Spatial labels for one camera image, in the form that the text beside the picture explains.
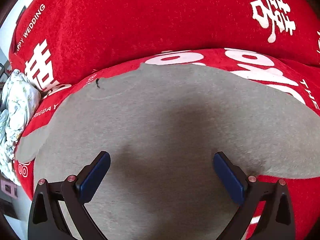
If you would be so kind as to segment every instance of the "gray fabric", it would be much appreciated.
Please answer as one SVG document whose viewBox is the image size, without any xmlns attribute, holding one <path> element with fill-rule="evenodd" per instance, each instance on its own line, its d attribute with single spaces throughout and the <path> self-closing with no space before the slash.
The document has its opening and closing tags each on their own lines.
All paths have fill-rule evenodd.
<svg viewBox="0 0 320 240">
<path fill-rule="evenodd" d="M 319 176 L 320 119 L 286 93 L 192 64 L 142 64 L 98 86 L 70 95 L 46 136 L 26 140 L 35 186 L 110 153 L 86 205 L 109 239 L 215 239 L 237 208 L 212 170 L 217 151 L 247 174 Z"/>
</svg>

